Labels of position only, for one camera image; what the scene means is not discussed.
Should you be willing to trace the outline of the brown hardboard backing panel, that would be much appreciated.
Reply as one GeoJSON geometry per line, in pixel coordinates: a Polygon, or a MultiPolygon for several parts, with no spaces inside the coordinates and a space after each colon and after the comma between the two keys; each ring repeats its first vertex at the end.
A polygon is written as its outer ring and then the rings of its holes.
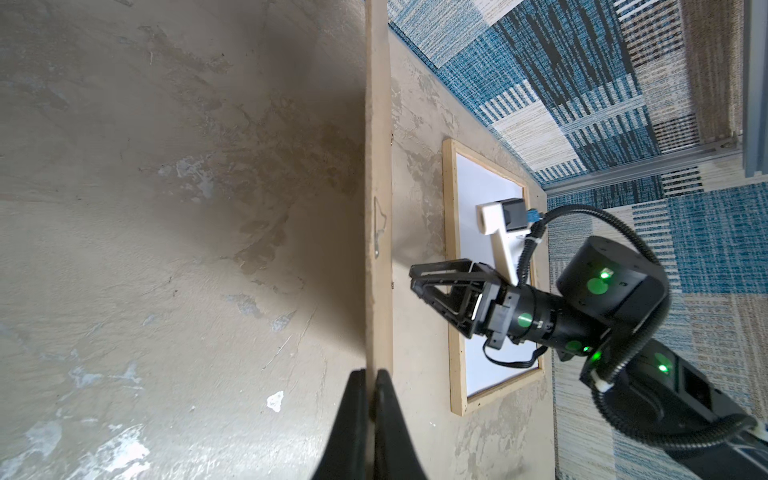
{"type": "Polygon", "coordinates": [[[366,383],[393,370],[392,96],[388,10],[365,3],[365,311],[366,383]]]}

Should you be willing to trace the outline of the light wooden picture frame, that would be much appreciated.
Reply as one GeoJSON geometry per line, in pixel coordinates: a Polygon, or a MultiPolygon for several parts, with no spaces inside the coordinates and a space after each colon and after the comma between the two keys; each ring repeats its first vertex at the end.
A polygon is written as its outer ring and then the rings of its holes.
{"type": "MultiPolygon", "coordinates": [[[[530,180],[512,173],[509,169],[501,167],[483,155],[471,150],[455,139],[446,139],[442,144],[443,155],[443,193],[445,209],[445,242],[446,257],[449,260],[459,259],[459,226],[458,226],[458,200],[457,200],[457,168],[456,157],[462,154],[471,160],[481,164],[506,179],[512,180],[523,187],[523,197],[528,208],[543,209],[546,196],[533,185],[530,180]]],[[[535,372],[522,375],[505,385],[498,385],[477,395],[469,397],[465,380],[464,341],[466,338],[454,328],[448,329],[448,353],[449,353],[449,385],[450,385],[450,409],[451,412],[465,416],[482,406],[499,400],[512,392],[538,381],[546,379],[550,370],[549,353],[538,360],[541,367],[535,372]]]]}

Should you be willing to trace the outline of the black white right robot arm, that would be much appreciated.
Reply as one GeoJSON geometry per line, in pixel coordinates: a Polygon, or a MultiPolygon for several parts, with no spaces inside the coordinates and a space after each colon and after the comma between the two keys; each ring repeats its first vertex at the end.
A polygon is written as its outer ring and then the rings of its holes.
{"type": "Polygon", "coordinates": [[[555,293],[512,284],[468,259],[418,264],[412,291],[487,347],[530,341],[537,355],[581,357],[580,379],[624,436],[702,479],[763,479],[767,433],[707,377],[655,339],[671,298],[663,267],[613,240],[585,240],[555,293]]]}

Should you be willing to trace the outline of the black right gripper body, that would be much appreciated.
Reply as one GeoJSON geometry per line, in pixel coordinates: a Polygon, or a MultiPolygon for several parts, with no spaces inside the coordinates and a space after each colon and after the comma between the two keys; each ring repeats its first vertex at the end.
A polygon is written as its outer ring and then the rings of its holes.
{"type": "Polygon", "coordinates": [[[562,297],[531,286],[502,287],[479,307],[474,332],[500,349],[508,339],[530,341],[563,354],[586,356],[600,344],[600,322],[569,305],[562,297]]]}

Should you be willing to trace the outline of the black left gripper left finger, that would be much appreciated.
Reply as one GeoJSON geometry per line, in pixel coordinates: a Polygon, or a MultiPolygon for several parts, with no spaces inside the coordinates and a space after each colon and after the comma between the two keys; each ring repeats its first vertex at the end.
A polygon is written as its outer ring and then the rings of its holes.
{"type": "Polygon", "coordinates": [[[313,479],[364,479],[368,398],[366,371],[352,371],[340,402],[325,451],[313,479]]]}

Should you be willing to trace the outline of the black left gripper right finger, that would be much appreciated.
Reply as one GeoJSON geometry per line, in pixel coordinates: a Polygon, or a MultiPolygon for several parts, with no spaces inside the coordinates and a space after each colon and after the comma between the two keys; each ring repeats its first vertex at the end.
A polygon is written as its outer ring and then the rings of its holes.
{"type": "Polygon", "coordinates": [[[377,373],[374,392],[374,478],[426,479],[389,372],[377,373]]]}

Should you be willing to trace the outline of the colour landscape photo underneath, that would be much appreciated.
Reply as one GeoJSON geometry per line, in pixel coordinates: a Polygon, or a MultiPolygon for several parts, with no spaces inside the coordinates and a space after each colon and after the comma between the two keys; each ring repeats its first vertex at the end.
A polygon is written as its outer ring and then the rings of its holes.
{"type": "MultiPolygon", "coordinates": [[[[496,237],[486,234],[481,227],[480,205],[523,197],[523,187],[506,179],[470,158],[459,154],[456,157],[457,200],[459,226],[459,256],[474,262],[485,263],[495,268],[506,279],[515,280],[512,272],[517,259],[507,262],[496,252],[496,237]]],[[[506,339],[499,350],[484,348],[486,338],[474,334],[464,341],[465,380],[467,395],[477,395],[498,385],[505,385],[512,380],[535,372],[541,367],[536,360],[526,369],[512,369],[496,365],[500,362],[527,361],[537,346],[532,342],[519,345],[506,339]]]]}

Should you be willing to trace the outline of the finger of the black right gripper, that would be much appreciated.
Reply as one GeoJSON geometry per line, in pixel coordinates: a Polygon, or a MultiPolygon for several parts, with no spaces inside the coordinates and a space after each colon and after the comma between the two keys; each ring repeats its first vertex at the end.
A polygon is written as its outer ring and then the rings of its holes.
{"type": "Polygon", "coordinates": [[[504,285],[504,278],[493,267],[470,259],[415,264],[410,267],[409,277],[411,290],[419,298],[424,297],[428,286],[473,286],[482,290],[485,284],[504,285]]]}
{"type": "Polygon", "coordinates": [[[482,335],[483,321],[477,318],[485,283],[412,281],[411,290],[466,338],[482,335]]]}

